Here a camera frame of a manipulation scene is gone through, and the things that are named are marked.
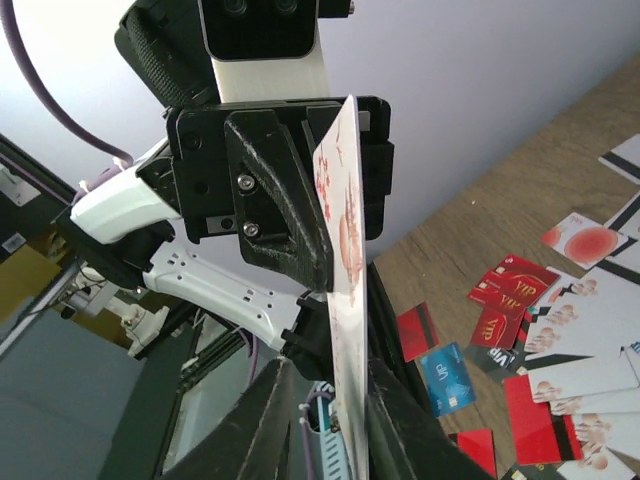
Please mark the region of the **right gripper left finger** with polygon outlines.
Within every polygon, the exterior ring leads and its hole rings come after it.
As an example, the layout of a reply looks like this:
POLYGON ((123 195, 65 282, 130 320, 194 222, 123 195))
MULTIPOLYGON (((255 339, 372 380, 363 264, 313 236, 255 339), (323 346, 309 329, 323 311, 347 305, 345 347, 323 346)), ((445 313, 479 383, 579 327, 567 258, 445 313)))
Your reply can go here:
POLYGON ((293 363, 271 360, 218 426, 162 477, 275 479, 293 410, 293 363))

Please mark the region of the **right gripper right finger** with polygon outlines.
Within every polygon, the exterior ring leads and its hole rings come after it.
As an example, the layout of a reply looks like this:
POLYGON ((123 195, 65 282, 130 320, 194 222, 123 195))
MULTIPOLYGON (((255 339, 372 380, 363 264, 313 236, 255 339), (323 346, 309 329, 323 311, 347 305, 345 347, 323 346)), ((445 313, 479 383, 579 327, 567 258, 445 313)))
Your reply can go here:
POLYGON ((488 479, 379 359, 368 363, 367 435, 374 479, 488 479))

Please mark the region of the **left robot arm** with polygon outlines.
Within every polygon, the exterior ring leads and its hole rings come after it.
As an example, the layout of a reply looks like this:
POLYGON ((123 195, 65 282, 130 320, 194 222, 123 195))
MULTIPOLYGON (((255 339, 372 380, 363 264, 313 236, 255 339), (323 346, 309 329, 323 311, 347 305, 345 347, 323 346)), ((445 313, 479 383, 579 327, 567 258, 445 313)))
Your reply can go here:
POLYGON ((358 96, 361 182, 330 231, 330 184, 346 173, 345 104, 329 93, 318 23, 349 1, 137 1, 114 36, 119 54, 164 107, 167 137, 85 188, 59 221, 107 280, 170 295, 246 329, 309 380, 334 373, 323 300, 278 299, 195 250, 236 235, 250 265, 322 294, 338 288, 378 238, 391 191, 391 108, 358 96))

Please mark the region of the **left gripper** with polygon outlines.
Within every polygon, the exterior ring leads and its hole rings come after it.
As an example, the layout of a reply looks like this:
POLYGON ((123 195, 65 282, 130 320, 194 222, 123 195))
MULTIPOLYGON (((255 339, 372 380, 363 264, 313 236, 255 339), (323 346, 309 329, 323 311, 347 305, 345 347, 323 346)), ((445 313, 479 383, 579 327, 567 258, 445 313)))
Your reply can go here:
POLYGON ((191 242, 238 231, 247 263, 329 292, 333 249, 312 156, 344 102, 172 108, 167 146, 136 175, 184 221, 191 242))

